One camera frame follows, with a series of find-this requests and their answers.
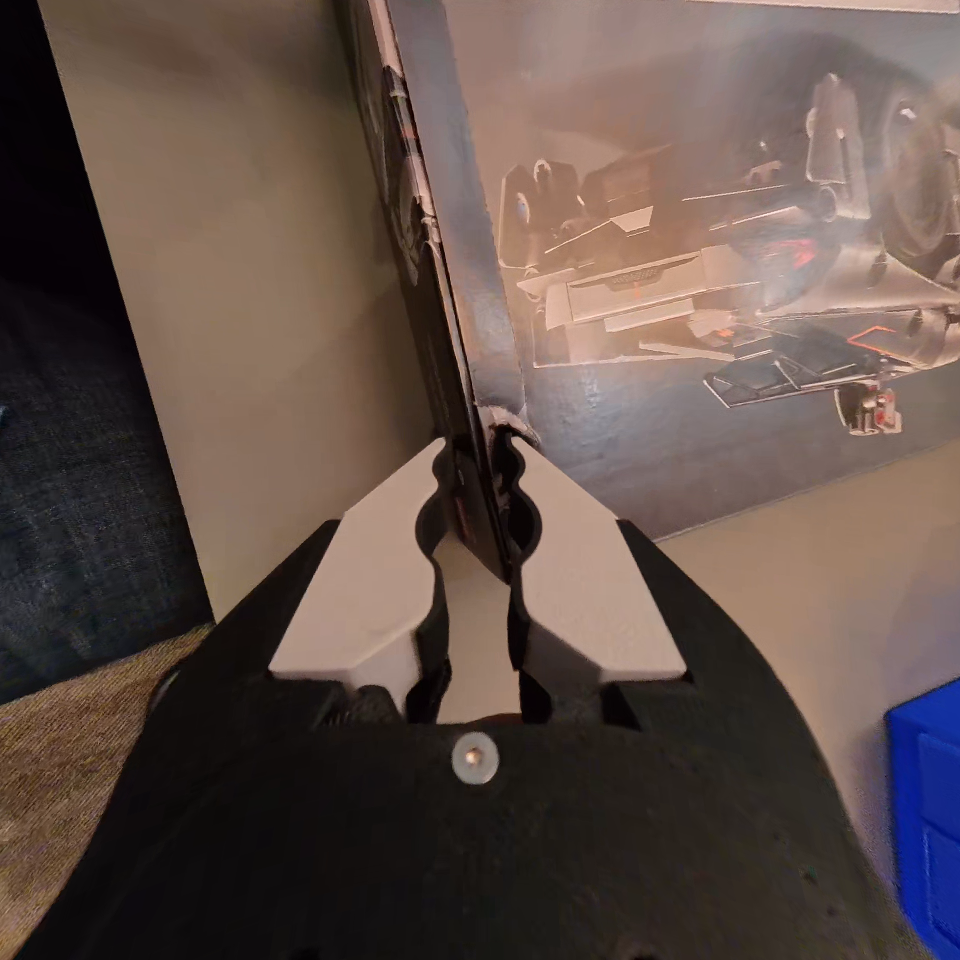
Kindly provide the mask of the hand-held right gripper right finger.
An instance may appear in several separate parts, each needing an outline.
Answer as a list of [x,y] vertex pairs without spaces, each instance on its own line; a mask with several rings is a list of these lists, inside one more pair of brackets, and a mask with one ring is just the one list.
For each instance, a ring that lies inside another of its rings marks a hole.
[[616,722],[623,685],[685,680],[688,665],[616,515],[517,433],[502,430],[495,454],[522,721]]

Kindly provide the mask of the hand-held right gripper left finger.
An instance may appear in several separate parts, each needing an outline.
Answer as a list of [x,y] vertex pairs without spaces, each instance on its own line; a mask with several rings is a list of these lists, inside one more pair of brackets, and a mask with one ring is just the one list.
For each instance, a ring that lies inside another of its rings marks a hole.
[[436,714],[426,690],[450,665],[435,553],[452,468],[437,438],[343,515],[271,658],[275,678],[380,688],[406,719]]

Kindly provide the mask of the lego set car box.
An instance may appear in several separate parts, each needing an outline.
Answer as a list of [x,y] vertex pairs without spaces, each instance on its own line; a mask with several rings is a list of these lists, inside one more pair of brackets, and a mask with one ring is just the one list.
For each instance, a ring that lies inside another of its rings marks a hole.
[[334,2],[485,559],[510,426],[660,539],[958,437],[958,2]]

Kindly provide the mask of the blue plastic bin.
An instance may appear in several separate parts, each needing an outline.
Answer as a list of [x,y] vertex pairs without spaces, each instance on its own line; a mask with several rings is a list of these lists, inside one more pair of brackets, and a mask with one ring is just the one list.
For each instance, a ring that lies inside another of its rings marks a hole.
[[959,679],[885,716],[899,905],[936,958],[959,957]]

